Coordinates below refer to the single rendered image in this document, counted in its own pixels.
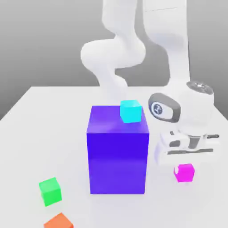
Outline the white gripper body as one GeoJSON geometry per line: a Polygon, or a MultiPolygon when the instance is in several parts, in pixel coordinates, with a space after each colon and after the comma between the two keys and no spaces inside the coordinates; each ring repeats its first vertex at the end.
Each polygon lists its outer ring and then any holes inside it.
{"type": "Polygon", "coordinates": [[[154,152],[154,158],[161,166],[178,166],[180,164],[196,165],[199,163],[214,162],[219,157],[219,143],[209,144],[209,148],[199,149],[197,151],[167,151],[164,146],[157,144],[154,152]]]}

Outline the large purple box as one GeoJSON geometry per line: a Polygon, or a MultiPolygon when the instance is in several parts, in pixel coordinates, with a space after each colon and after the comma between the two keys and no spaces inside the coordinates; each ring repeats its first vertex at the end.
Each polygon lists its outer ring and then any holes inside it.
{"type": "Polygon", "coordinates": [[[92,106],[87,128],[91,194],[144,194],[149,129],[124,123],[119,106],[92,106]]]}

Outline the small orange cube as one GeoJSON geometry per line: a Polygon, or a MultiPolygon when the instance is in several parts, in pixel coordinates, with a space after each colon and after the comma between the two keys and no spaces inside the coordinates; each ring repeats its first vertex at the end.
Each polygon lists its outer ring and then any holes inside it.
{"type": "Polygon", "coordinates": [[[74,228],[73,223],[61,212],[44,223],[44,228],[74,228]]]}

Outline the small green cube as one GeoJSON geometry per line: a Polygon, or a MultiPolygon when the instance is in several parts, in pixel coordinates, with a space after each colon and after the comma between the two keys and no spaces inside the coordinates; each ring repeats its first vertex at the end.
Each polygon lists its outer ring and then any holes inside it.
{"type": "Polygon", "coordinates": [[[41,191],[41,197],[46,207],[62,201],[61,187],[56,177],[40,182],[39,188],[41,191]]]}

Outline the small magenta cube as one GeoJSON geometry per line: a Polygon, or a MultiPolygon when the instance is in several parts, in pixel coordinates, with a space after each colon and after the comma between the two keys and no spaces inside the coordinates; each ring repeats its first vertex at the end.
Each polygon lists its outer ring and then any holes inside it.
{"type": "Polygon", "coordinates": [[[191,163],[179,164],[179,172],[175,175],[179,183],[192,182],[195,174],[195,169],[191,163]]]}

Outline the small cyan cube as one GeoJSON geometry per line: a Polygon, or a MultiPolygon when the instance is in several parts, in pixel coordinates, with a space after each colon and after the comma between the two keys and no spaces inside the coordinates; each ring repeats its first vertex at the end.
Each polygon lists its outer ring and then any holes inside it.
{"type": "Polygon", "coordinates": [[[138,100],[123,100],[120,104],[120,116],[124,123],[141,122],[142,106],[138,100]]]}

